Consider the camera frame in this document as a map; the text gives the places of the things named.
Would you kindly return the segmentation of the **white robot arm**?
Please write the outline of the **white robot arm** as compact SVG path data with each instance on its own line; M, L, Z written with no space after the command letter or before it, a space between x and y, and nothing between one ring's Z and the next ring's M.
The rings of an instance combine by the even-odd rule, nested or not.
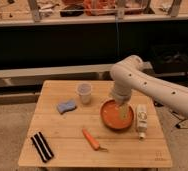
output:
M142 69L143 60L137 55L115 63L110 69L114 81L112 98L122 105L130 100L135 89L188 119L188 87L149 76Z

